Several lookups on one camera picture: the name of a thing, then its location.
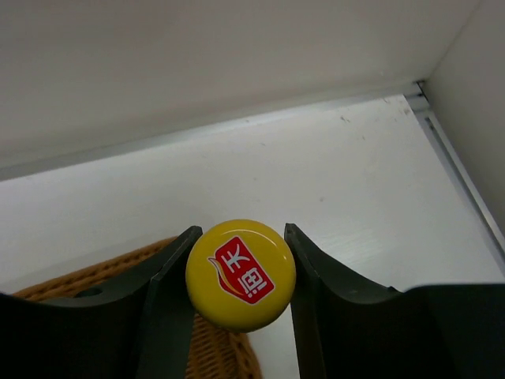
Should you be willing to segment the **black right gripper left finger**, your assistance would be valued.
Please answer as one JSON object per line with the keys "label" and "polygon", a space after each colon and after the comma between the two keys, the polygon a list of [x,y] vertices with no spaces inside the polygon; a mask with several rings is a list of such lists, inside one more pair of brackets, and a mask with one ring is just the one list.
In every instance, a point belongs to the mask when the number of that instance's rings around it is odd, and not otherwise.
{"label": "black right gripper left finger", "polygon": [[73,298],[1,296],[3,378],[183,378],[195,310],[185,285],[192,226]]}

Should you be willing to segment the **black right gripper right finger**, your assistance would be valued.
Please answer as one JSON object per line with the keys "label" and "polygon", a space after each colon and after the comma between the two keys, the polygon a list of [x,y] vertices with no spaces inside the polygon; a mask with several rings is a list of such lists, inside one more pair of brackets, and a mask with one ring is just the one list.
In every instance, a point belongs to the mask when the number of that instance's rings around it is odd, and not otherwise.
{"label": "black right gripper right finger", "polygon": [[504,287],[397,291],[321,250],[289,223],[297,281],[290,302],[303,378],[501,378]]}

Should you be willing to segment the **yellow cap sauce bottle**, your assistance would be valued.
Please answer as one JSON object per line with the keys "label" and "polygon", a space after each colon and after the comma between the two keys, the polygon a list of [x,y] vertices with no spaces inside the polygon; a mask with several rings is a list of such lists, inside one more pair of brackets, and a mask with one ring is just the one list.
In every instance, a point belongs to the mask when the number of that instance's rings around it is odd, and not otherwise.
{"label": "yellow cap sauce bottle", "polygon": [[185,269],[189,299],[202,318],[233,332],[254,332],[289,305],[296,283],[290,248],[254,220],[229,220],[193,246]]}

